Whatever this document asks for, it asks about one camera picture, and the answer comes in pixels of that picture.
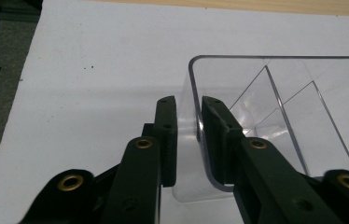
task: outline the white table surface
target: white table surface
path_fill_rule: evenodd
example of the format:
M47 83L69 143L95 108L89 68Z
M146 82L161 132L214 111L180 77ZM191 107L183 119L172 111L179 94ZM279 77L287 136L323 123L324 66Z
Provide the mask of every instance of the white table surface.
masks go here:
M119 163L201 54L349 55L349 17L45 0L0 146L0 223L56 174ZM161 223L240 218L233 199L162 197Z

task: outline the transparent plastic bin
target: transparent plastic bin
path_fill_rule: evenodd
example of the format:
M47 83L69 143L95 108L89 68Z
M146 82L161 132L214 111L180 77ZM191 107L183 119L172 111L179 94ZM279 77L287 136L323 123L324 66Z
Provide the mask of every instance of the transparent plastic bin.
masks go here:
M300 173L349 170L349 57L199 56L188 70L178 103L179 202L233 198L232 186L210 174L204 95L223 101L246 136L274 143Z

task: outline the clear plastic container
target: clear plastic container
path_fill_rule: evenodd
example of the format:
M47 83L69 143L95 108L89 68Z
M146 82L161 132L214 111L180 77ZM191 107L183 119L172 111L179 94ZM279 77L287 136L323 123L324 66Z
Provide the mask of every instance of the clear plastic container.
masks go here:
M349 170L349 57L199 56L178 103L174 197L181 203L232 198L205 155L202 96L220 99L246 136L273 142L300 173Z

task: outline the wooden surface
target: wooden surface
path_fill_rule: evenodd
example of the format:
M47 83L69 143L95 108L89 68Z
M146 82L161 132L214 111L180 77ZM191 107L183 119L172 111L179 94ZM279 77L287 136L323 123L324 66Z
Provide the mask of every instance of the wooden surface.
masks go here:
M184 7L349 16L349 0L97 0Z

